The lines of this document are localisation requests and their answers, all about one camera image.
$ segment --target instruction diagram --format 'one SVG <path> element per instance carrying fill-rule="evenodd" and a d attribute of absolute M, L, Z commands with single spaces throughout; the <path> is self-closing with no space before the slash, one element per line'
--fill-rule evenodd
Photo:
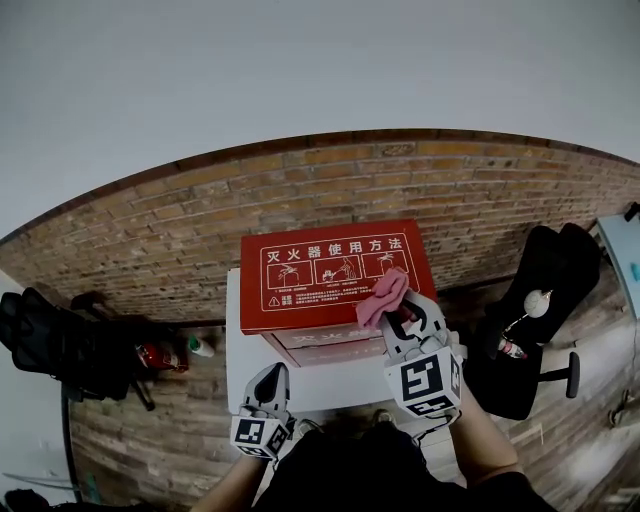
<path fill-rule="evenodd" d="M 338 256 L 313 260 L 316 283 L 339 283 L 362 278 L 358 256 Z"/>
<path fill-rule="evenodd" d="M 267 287 L 270 290 L 313 284 L 310 261 L 267 265 Z"/>
<path fill-rule="evenodd" d="M 391 268 L 415 269 L 404 233 L 299 241 L 260 250 L 263 311 L 356 303 Z"/>
<path fill-rule="evenodd" d="M 365 277 L 382 277 L 390 268 L 409 270 L 404 251 L 373 252 L 362 255 Z"/>

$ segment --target brick wall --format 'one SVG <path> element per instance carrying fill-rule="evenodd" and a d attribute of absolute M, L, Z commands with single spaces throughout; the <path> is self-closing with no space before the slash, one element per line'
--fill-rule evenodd
<path fill-rule="evenodd" d="M 0 268 L 120 314 L 224 316 L 250 233 L 415 218 L 439 289 L 515 271 L 528 231 L 588 227 L 639 199 L 638 164 L 555 141 L 385 130 L 231 148 L 76 198 L 6 237 Z"/>

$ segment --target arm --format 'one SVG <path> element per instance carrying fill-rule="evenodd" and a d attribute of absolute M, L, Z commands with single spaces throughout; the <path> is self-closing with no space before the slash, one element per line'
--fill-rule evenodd
<path fill-rule="evenodd" d="M 253 499 L 269 461 L 243 455 L 191 512 L 243 512 Z"/>
<path fill-rule="evenodd" d="M 469 487 L 501 473 L 522 473 L 515 448 L 462 382 L 462 416 L 451 425 L 460 471 Z"/>

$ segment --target white table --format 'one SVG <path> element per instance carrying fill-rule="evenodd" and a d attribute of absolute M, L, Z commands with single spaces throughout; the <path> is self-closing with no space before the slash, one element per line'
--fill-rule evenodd
<path fill-rule="evenodd" d="M 609 253 L 616 275 L 624 291 L 633 316 L 640 318 L 640 281 L 636 281 L 631 265 L 640 267 L 640 219 L 635 216 L 630 222 L 622 215 L 601 217 L 595 229 Z"/>
<path fill-rule="evenodd" d="M 289 368 L 290 412 L 339 409 L 393 398 L 383 375 L 386 355 L 346 363 L 294 368 L 262 336 L 240 331 L 240 269 L 227 277 L 227 391 L 229 411 L 238 412 L 244 389 L 256 374 L 277 362 Z"/>

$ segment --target white wall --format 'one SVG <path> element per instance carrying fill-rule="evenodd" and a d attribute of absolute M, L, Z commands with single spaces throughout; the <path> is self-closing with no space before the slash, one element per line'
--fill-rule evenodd
<path fill-rule="evenodd" d="M 640 160 L 636 0 L 0 0 L 0 236 L 189 155 L 511 132 Z"/>
<path fill-rule="evenodd" d="M 0 296 L 22 288 L 0 272 Z M 17 370 L 0 345 L 0 473 L 69 478 L 62 436 L 60 383 Z M 0 500 L 12 489 L 33 489 L 50 504 L 74 501 L 66 491 L 32 486 L 0 474 Z"/>

